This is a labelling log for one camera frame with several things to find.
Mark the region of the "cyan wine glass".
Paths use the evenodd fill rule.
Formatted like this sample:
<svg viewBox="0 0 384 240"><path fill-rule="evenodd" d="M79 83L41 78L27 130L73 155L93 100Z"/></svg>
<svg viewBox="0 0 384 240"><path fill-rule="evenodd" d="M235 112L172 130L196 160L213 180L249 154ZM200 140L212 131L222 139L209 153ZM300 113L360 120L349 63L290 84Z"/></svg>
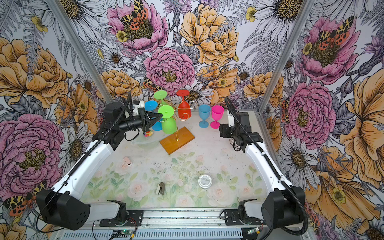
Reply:
<svg viewBox="0 0 384 240"><path fill-rule="evenodd" d="M145 110L148 112L153 112L158 107L158 103L156 101L148 101L145 103ZM162 131L162 123L160 121L156 122L152 126L153 131Z"/></svg>

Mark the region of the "magenta wine glass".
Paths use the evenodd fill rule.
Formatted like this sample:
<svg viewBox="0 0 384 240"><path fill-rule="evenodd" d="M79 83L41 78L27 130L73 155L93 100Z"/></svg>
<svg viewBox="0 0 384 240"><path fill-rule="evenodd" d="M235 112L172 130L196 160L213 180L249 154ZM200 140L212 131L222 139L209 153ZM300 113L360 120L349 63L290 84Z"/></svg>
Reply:
<svg viewBox="0 0 384 240"><path fill-rule="evenodd" d="M224 108L222 106L213 106L211 113L214 121L211 122L210 126L213 129L218 129L220 127L219 120L223 117L224 114Z"/></svg>

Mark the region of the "light blue wine glass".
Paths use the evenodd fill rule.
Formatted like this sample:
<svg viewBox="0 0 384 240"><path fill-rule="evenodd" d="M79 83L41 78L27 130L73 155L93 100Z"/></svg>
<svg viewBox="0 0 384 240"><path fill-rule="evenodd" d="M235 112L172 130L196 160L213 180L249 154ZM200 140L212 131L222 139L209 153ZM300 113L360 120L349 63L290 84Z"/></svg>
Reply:
<svg viewBox="0 0 384 240"><path fill-rule="evenodd" d="M202 119L199 122L200 128L205 129L209 126L207 119L210 117L210 114L211 114L211 107L209 105L200 105L199 106L199 116Z"/></svg>

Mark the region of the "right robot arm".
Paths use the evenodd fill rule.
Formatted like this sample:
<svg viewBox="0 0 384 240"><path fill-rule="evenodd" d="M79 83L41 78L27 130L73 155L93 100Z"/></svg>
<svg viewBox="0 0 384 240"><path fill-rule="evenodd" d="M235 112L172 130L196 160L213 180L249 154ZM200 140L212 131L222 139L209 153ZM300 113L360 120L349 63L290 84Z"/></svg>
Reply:
<svg viewBox="0 0 384 240"><path fill-rule="evenodd" d="M252 131L249 114L238 112L228 97L225 104L228 123L220 125L220 136L232 139L233 149L242 151L254 163L268 194L262 203L256 199L243 200L236 213L224 211L226 224L260 223L270 231L282 229L293 236L304 235L309 227L304 190L295 187L277 167L261 135Z"/></svg>

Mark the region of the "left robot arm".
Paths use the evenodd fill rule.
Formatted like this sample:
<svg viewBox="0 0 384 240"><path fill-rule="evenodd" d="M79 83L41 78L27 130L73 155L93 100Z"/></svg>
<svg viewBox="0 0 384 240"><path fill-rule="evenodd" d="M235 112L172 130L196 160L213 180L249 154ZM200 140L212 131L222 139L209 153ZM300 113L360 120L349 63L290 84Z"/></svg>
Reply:
<svg viewBox="0 0 384 240"><path fill-rule="evenodd" d="M78 230L88 222L101 220L124 224L128 220L126 204L111 200L88 204L81 201L83 193L103 162L116 150L129 131L146 132L163 118L160 113L134 105L128 96L125 103L105 105L104 121L86 152L70 171L48 190L37 193L38 220L60 229Z"/></svg>

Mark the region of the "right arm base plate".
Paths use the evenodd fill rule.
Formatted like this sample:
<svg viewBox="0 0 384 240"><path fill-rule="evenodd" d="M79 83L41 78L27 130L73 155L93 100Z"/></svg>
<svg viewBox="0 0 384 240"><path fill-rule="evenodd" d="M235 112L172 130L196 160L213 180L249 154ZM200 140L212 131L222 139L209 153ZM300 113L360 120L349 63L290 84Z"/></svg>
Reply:
<svg viewBox="0 0 384 240"><path fill-rule="evenodd" d="M219 218L225 221L226 226L261 226L263 224L263 221L257 218L242 218L237 209L225 209Z"/></svg>

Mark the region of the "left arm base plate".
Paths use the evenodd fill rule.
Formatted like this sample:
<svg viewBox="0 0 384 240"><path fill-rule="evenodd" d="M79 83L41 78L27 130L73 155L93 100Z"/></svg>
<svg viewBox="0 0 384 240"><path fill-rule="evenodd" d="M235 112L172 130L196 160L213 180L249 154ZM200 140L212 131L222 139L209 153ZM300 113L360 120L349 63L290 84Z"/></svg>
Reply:
<svg viewBox="0 0 384 240"><path fill-rule="evenodd" d="M100 220L100 227L140 227L144 219L143 210L127 210L123 217Z"/></svg>

